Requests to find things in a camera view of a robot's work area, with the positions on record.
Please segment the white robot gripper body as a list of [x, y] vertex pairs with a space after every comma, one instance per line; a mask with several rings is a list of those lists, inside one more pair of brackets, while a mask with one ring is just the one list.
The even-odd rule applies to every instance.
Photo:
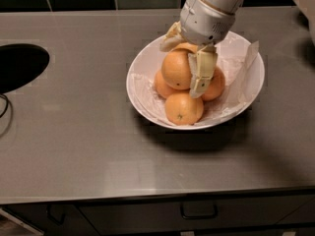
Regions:
[[196, 45], [223, 41], [235, 22], [235, 16], [221, 12], [203, 0], [186, 0], [180, 13], [183, 38]]

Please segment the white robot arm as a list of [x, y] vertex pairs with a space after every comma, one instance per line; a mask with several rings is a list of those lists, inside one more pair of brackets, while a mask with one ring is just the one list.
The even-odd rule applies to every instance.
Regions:
[[[216, 45], [223, 41], [235, 22], [235, 13], [244, 0], [186, 0], [175, 22], [165, 34], [159, 49], [167, 52], [176, 45], [189, 42], [198, 46], [189, 59], [192, 79], [190, 95], [204, 94], [214, 75], [218, 54]], [[315, 25], [315, 0], [293, 0], [309, 22]]]

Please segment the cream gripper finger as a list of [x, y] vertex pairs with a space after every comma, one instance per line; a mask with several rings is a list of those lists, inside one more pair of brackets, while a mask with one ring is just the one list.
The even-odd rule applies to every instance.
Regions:
[[185, 39], [181, 35], [181, 24], [179, 22], [175, 22], [163, 37], [159, 50], [162, 52], [168, 52], [184, 41]]
[[195, 54], [188, 55], [192, 75], [189, 93], [192, 98], [198, 98], [206, 92], [214, 76], [217, 61], [217, 49], [212, 44], [199, 46]]

